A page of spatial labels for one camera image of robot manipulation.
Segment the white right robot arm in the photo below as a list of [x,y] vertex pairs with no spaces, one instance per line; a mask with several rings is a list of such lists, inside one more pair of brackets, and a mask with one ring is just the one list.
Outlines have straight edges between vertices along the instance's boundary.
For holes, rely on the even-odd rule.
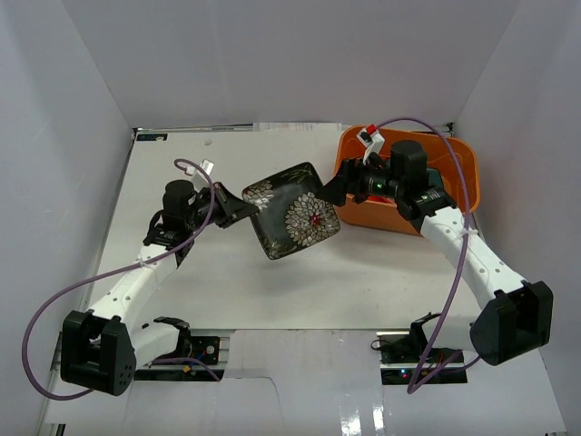
[[484,242],[420,142],[397,141],[388,156],[379,148],[338,160],[323,192],[338,207],[372,196],[391,201],[455,267],[442,310],[410,325],[411,354],[431,362],[443,348],[471,351],[498,366],[547,345],[554,305],[549,286],[527,280]]

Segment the dark floral square plate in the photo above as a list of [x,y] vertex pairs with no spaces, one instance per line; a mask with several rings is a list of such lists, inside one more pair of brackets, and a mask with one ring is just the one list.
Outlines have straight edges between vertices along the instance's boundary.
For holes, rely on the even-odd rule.
[[334,206],[316,197],[321,187],[315,167],[304,162],[242,190],[242,200],[259,209],[251,223],[269,259],[310,248],[340,231]]

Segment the teal square plate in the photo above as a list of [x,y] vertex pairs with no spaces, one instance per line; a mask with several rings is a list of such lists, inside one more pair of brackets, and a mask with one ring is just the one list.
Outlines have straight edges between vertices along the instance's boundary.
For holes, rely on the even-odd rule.
[[427,168],[428,184],[431,187],[444,188],[444,180],[440,171],[437,168]]

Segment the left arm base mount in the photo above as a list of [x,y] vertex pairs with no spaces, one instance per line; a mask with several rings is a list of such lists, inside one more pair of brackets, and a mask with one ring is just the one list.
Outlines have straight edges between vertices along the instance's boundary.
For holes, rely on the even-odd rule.
[[230,335],[198,331],[184,320],[158,317],[132,332],[138,382],[220,382]]

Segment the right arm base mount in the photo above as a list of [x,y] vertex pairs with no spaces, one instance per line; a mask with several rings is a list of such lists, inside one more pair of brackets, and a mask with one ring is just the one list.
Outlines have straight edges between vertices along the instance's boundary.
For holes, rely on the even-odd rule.
[[[381,381],[384,386],[408,385],[419,363],[420,357],[428,343],[428,336],[420,327],[436,320],[438,313],[429,312],[415,320],[411,327],[401,332],[379,333],[369,347],[379,353]],[[465,384],[468,382],[464,355],[461,353],[455,360],[428,381],[428,384]]]

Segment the orange round plate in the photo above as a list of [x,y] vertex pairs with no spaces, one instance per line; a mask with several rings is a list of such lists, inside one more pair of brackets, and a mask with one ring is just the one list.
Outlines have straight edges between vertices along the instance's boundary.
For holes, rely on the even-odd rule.
[[375,202],[375,203],[385,203],[385,204],[395,204],[392,200],[390,200],[389,198],[384,198],[384,197],[380,197],[380,196],[375,196],[375,195],[371,195],[367,198],[367,201],[370,202]]

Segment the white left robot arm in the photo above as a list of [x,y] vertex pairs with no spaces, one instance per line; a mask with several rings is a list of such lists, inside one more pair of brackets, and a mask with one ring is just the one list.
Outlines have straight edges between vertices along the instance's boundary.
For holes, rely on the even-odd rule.
[[166,184],[162,209],[148,226],[135,264],[86,311],[64,319],[60,376],[63,381],[113,396],[151,364],[203,365],[194,352],[190,325],[161,316],[146,324],[145,304],[184,263],[194,235],[206,226],[227,229],[249,219],[271,260],[321,243],[340,231],[331,203],[318,196],[322,182],[310,163],[300,163],[248,186],[241,196],[187,166],[187,179]]

